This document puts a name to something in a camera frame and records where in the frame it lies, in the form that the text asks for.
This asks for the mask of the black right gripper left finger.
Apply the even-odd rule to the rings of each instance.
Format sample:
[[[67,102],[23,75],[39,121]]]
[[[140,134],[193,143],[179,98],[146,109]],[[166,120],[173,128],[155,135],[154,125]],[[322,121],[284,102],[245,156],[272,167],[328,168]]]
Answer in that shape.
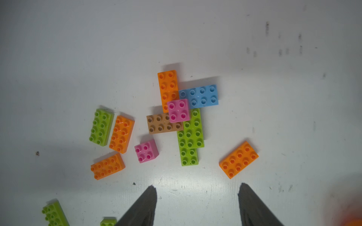
[[[152,226],[155,218],[156,203],[156,188],[149,186],[115,226]]]

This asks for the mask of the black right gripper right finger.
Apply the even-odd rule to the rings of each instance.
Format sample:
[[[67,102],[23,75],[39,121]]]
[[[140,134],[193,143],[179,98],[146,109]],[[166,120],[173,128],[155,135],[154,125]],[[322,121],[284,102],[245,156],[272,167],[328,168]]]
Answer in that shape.
[[[248,184],[241,184],[238,198],[242,226],[283,226]]]

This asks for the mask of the brown lego plate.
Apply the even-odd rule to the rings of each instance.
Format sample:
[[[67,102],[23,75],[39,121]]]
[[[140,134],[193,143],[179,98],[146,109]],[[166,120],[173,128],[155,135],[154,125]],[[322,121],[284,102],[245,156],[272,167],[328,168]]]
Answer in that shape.
[[[169,113],[162,113],[158,115],[148,115],[147,124],[149,134],[159,134],[165,132],[182,131],[182,122],[170,122]]]

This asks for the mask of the pink lego brick front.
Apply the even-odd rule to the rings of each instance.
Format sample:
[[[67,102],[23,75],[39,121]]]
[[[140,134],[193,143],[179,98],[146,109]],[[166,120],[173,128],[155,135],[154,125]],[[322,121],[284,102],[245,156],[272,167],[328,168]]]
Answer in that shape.
[[[190,120],[188,99],[169,101],[167,106],[171,123]]]

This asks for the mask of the green lego plate front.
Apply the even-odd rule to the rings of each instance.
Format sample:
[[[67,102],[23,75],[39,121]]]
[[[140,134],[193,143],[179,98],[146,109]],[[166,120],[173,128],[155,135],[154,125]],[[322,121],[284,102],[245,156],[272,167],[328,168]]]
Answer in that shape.
[[[193,166],[199,164],[197,149],[180,149],[180,158],[182,166]]]

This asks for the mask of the blue lego plate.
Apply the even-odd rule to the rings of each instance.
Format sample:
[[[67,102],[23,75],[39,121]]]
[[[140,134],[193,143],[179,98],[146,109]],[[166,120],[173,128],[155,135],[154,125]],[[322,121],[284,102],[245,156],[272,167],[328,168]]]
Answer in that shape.
[[[218,105],[218,91],[215,84],[179,90],[179,97],[188,99],[190,109]]]

